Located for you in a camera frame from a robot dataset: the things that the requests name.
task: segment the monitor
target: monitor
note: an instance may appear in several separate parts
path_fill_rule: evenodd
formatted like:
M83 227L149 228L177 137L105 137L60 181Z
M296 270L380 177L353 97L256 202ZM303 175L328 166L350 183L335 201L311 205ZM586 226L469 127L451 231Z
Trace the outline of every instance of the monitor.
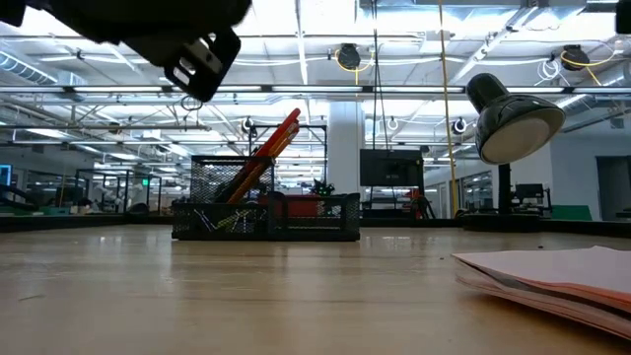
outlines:
M362 186L422 186L421 151L360 150L360 184Z

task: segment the white column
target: white column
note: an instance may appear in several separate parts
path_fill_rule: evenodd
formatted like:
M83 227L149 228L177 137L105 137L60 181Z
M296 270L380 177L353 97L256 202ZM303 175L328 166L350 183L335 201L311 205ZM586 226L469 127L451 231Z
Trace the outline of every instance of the white column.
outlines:
M327 183L333 193L360 192L359 150L364 147L365 115L361 103L330 103Z

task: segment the white wall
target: white wall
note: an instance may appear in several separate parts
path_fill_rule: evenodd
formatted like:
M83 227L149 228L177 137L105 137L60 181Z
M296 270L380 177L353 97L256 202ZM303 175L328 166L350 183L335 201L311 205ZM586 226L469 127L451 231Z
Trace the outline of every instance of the white wall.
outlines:
M542 183L552 190L552 155L546 144L531 155L511 164L511 185L517 183Z
M596 157L631 155L628 137L558 135L551 143L553 205L588 205L600 221Z

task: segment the wooden table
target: wooden table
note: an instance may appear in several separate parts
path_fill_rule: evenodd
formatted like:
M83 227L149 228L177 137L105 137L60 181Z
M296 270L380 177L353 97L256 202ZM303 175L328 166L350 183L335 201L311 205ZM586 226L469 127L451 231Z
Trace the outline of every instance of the wooden table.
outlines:
M452 252L631 240L365 229L359 243L172 242L166 226L0 235L0 353L630 354L454 282Z

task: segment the black mesh basket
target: black mesh basket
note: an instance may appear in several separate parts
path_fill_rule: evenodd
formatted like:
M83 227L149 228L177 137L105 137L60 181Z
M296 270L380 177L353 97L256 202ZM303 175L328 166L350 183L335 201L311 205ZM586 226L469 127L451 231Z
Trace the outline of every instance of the black mesh basket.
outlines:
M359 193L320 197L271 192L270 197L273 233L291 240L359 240Z
M177 203L173 239L181 241L266 241L267 206L255 203Z
M226 203L251 174L245 166L263 169L260 178L245 192L245 200L274 190L271 157L193 156L191 158L190 200L192 203Z

